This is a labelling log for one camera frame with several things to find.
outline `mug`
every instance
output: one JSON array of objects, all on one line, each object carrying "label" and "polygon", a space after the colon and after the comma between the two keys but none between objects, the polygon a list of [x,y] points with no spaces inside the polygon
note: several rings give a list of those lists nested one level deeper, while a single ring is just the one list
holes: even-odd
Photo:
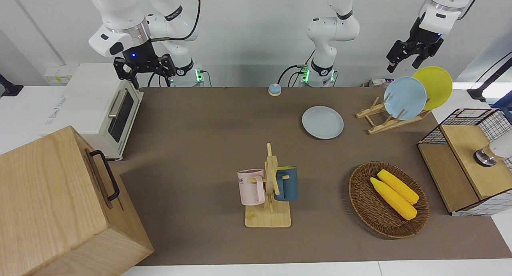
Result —
[{"label": "mug", "polygon": [[298,198],[297,167],[281,166],[276,173],[279,195],[274,194],[277,201],[295,201]]},{"label": "mug", "polygon": [[265,203],[266,193],[263,185],[263,169],[243,170],[237,173],[238,188],[242,205],[252,206]]}]

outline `oven handle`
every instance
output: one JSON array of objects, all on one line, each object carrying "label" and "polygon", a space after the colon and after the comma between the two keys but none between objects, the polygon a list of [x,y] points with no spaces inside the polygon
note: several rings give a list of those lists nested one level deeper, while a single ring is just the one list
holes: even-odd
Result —
[{"label": "oven handle", "polygon": [[108,112],[109,118],[117,118],[119,116],[119,112],[121,112],[121,107],[124,102],[124,98],[126,98],[126,95],[128,94],[127,89],[120,90],[117,92],[116,99],[114,100],[114,104],[112,105],[112,108],[110,109],[110,112]]}]

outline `oven door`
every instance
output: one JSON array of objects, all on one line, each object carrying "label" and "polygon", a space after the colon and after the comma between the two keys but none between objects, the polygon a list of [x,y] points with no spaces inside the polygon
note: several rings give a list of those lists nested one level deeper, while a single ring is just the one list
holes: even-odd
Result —
[{"label": "oven door", "polygon": [[102,134],[110,147],[115,147],[116,154],[108,158],[120,158],[130,134],[140,100],[133,86],[123,81],[108,112],[106,131]]}]

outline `wicker basket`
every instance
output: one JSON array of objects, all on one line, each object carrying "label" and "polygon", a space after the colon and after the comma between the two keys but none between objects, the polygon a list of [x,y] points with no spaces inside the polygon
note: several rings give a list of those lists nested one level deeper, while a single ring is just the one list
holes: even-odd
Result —
[{"label": "wicker basket", "polygon": [[[386,169],[406,183],[419,195],[419,201],[414,205],[418,214],[407,221],[400,216],[375,191],[370,177],[377,177],[380,170]],[[385,162],[365,163],[352,173],[349,181],[350,201],[357,215],[373,230],[390,238],[406,238],[416,235],[423,229],[430,211],[425,193],[418,183],[400,168]]]}]

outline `pink mug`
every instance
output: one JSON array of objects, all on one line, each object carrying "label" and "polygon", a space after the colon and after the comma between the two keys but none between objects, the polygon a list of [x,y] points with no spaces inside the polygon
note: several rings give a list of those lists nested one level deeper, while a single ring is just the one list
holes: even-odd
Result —
[{"label": "pink mug", "polygon": [[242,205],[252,206],[265,203],[265,187],[263,186],[263,169],[243,170],[237,173],[238,188]]}]

